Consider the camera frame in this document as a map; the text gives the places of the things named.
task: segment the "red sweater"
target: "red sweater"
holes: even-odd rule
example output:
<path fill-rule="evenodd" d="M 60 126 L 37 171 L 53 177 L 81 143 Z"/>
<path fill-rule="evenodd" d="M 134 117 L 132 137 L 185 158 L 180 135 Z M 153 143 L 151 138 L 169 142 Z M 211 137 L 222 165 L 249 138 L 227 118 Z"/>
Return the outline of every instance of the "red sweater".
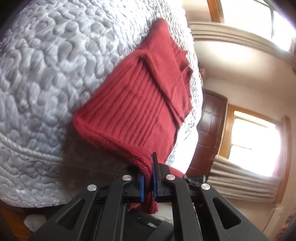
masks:
<path fill-rule="evenodd" d="M 141 207 L 147 213 L 157 211 L 149 190 L 151 153 L 156 151 L 158 161 L 165 163 L 192 109 L 186 53 L 172 39 L 166 21 L 157 20 L 141 46 L 115 67 L 73 117 L 82 138 L 143 173 Z M 173 168 L 171 172 L 183 176 Z"/>

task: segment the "window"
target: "window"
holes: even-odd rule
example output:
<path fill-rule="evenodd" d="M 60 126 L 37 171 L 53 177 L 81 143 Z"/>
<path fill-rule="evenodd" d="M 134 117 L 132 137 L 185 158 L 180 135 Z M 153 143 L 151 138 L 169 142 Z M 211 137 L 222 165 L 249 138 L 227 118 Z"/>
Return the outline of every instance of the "window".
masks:
<path fill-rule="evenodd" d="M 291 24 L 263 0 L 217 0 L 226 25 L 255 33 L 290 51 L 296 35 Z"/>
<path fill-rule="evenodd" d="M 232 105 L 226 122 L 220 155 L 257 174 L 276 175 L 281 123 Z"/>

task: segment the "silver screw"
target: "silver screw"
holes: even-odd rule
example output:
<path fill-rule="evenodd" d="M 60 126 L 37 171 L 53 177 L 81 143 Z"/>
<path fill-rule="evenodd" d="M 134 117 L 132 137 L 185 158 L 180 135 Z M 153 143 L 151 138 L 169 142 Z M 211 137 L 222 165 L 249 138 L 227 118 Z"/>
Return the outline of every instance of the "silver screw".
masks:
<path fill-rule="evenodd" d="M 87 190 L 95 191 L 96 190 L 96 185 L 94 185 L 94 184 L 88 185 Z"/>
<path fill-rule="evenodd" d="M 168 174 L 165 178 L 172 181 L 175 180 L 176 177 L 173 174 Z"/>
<path fill-rule="evenodd" d="M 122 177 L 122 180 L 124 180 L 124 181 L 130 181 L 131 180 L 131 175 L 124 175 Z"/>
<path fill-rule="evenodd" d="M 202 187 L 203 190 L 209 190 L 211 188 L 211 186 L 209 184 L 207 184 L 207 183 L 203 183 L 201 185 L 201 187 Z"/>

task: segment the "door panel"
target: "door panel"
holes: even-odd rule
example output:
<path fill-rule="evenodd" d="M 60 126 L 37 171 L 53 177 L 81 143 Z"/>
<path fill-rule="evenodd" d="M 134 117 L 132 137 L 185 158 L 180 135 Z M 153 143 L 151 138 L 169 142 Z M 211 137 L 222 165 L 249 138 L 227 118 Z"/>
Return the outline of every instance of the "door panel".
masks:
<path fill-rule="evenodd" d="M 187 176 L 207 175 L 221 142 L 227 98 L 206 89 L 202 93 L 202 116 L 197 125 L 198 143 Z"/>

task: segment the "mattress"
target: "mattress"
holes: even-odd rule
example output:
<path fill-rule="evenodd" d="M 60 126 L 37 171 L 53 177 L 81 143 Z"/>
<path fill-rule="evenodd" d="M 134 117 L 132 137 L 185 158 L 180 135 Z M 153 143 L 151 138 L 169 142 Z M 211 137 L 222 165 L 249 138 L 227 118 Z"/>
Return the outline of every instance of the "mattress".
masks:
<path fill-rule="evenodd" d="M 128 164 L 82 140 L 74 112 L 114 67 L 136 49 L 153 22 L 168 22 L 188 51 L 193 110 L 167 164 L 188 168 L 202 91 L 184 11 L 166 0 L 34 0 L 0 42 L 0 199 L 19 207 L 69 202 L 91 183 L 109 184 Z"/>

